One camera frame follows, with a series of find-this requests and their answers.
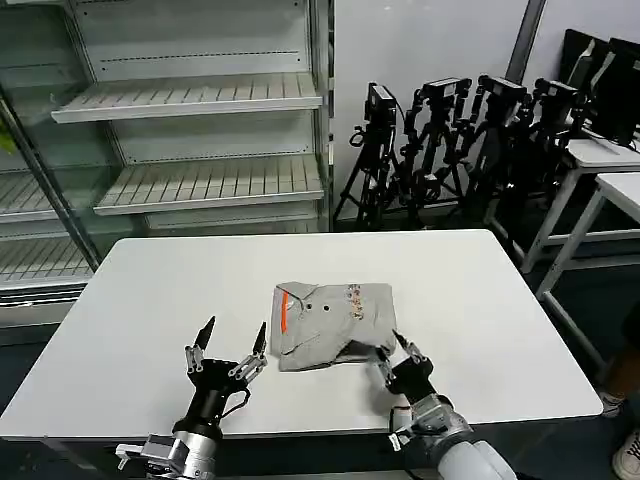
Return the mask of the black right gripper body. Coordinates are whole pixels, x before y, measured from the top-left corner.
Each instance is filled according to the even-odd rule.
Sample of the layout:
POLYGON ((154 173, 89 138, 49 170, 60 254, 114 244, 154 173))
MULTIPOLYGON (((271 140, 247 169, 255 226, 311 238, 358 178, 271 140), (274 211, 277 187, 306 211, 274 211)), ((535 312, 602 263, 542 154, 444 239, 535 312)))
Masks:
POLYGON ((416 363, 413 359, 406 358, 392 368, 392 379, 386 382, 387 389, 392 394, 404 395, 408 401, 420 401, 436 393, 429 379, 432 372, 433 364, 430 359, 424 358, 416 363))

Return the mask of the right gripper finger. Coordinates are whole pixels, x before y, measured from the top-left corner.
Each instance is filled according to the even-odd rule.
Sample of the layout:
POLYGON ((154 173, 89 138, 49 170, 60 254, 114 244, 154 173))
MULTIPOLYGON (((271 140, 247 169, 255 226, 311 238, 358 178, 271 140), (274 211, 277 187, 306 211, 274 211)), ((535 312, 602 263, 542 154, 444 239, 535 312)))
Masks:
POLYGON ((369 356, 369 361, 378 369, 385 386, 389 388, 396 376, 391 367, 388 351, 383 347, 375 347, 369 356))
POLYGON ((397 330, 393 330, 393 334, 398 341, 401 348, 404 350, 406 355, 415 363, 421 364, 428 360, 426 356, 422 354, 419 348, 410 340, 408 340, 405 336, 400 334, 397 330))

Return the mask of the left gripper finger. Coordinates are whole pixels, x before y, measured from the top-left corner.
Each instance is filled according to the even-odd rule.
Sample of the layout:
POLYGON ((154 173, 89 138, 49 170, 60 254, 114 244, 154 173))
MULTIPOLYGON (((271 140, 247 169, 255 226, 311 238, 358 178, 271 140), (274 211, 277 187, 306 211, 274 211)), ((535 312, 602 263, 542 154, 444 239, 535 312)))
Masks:
POLYGON ((199 330, 196 338, 191 346, 185 347, 185 357, 187 365, 187 373, 200 373, 204 370, 203 360, 204 352, 211 338, 216 317, 212 316, 208 322, 199 330))
POLYGON ((229 371, 230 378, 255 379, 266 367, 268 363, 265 356, 266 328, 267 324, 263 322, 256 336, 252 352, 229 371))

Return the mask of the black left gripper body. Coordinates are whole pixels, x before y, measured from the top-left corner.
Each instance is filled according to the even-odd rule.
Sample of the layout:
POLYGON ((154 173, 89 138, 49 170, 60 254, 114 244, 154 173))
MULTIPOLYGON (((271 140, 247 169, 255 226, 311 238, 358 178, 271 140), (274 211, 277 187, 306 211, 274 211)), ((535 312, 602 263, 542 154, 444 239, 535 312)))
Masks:
POLYGON ((194 371, 188 374, 189 380, 195 387, 195 393, 185 416, 174 424, 173 433, 222 433, 221 420, 243 408, 251 395, 245 379, 237 379, 234 375, 229 375, 238 365, 238 362, 204 359, 200 372, 194 371), (240 392, 244 393, 243 401, 226 411, 229 398, 240 392))

